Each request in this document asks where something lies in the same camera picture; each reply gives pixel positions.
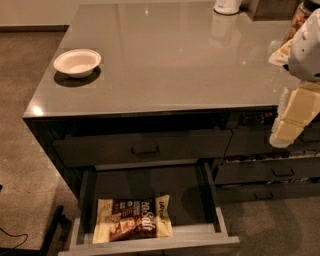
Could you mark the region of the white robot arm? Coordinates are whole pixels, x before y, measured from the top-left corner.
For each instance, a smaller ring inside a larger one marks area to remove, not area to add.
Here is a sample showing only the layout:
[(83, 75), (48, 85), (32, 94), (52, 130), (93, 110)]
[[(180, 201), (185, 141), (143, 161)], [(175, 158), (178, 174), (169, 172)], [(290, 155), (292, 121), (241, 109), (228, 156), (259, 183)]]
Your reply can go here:
[(320, 9), (312, 12), (292, 40), (284, 45), (289, 73), (300, 79), (281, 94), (269, 143), (287, 148), (320, 113)]

